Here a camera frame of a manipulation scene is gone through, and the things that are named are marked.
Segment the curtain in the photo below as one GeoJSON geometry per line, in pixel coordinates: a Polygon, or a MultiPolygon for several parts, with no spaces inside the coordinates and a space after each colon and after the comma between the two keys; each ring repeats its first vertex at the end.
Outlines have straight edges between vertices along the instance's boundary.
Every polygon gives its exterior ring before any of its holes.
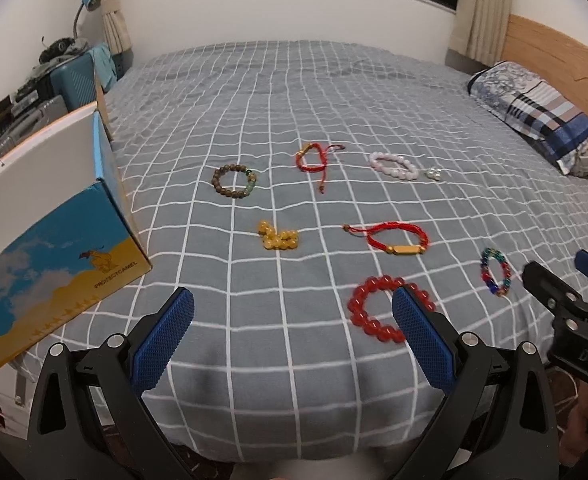
{"type": "Polygon", "coordinates": [[[132,48],[125,17],[120,10],[120,0],[101,0],[103,31],[112,54],[120,54],[132,48]]]}
{"type": "Polygon", "coordinates": [[[512,0],[458,0],[450,49],[487,66],[501,59],[512,0]]]}

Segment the human hand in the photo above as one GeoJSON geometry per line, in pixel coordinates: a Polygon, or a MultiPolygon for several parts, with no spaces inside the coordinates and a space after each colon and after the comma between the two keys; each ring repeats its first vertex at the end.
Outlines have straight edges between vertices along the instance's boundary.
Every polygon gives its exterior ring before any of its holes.
{"type": "Polygon", "coordinates": [[[588,384],[581,381],[578,404],[570,412],[567,429],[561,438],[561,464],[573,467],[588,450],[588,384]]]}

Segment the camel illustration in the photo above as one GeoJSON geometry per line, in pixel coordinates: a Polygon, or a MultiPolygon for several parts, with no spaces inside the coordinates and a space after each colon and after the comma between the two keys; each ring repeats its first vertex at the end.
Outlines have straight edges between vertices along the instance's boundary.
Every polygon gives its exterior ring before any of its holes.
{"type": "Polygon", "coordinates": [[[112,263],[112,255],[110,253],[101,253],[98,250],[90,249],[84,253],[78,255],[78,259],[87,258],[96,270],[100,270],[102,273],[107,274],[113,269],[116,269],[116,265],[112,263]]]}

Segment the gray bedsheet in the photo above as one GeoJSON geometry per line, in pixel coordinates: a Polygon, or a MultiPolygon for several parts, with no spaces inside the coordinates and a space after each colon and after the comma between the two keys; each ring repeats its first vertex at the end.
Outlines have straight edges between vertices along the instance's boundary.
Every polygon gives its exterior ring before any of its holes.
{"type": "MultiPolygon", "coordinates": [[[[516,273],[507,298],[490,294],[479,274],[483,248],[497,247],[518,271],[538,260],[588,298],[572,264],[588,250],[588,181],[561,176],[466,95],[466,80],[373,48],[309,41],[218,44],[133,68],[108,104],[154,269],[48,336],[21,366],[36,376],[55,341],[79,349],[127,332],[183,285],[196,298],[194,323],[144,395],[172,441],[251,462],[328,458],[417,436],[440,393],[405,344],[349,323],[354,286],[370,275],[404,276],[459,331],[543,350],[551,317],[516,273]],[[319,174],[294,163],[308,141],[346,145],[329,155],[325,194],[319,174]],[[376,173],[372,151],[440,167],[442,182],[376,173]],[[233,201],[210,179],[237,162],[253,168],[258,185],[233,201]],[[298,250],[263,249],[261,219],[297,229],[298,250]],[[341,229],[392,220],[420,225],[429,250],[392,256],[341,229]]],[[[410,240],[402,232],[380,239],[410,240]]],[[[394,323],[384,293],[367,308],[394,323]]]]}

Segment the plaid pillow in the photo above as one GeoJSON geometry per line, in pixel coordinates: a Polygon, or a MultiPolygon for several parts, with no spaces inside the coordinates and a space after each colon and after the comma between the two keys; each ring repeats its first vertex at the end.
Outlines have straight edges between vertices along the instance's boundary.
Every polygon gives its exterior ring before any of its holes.
{"type": "Polygon", "coordinates": [[[588,116],[547,81],[503,61],[476,74],[468,91],[483,108],[533,139],[537,151],[563,174],[588,174],[588,116]]]}

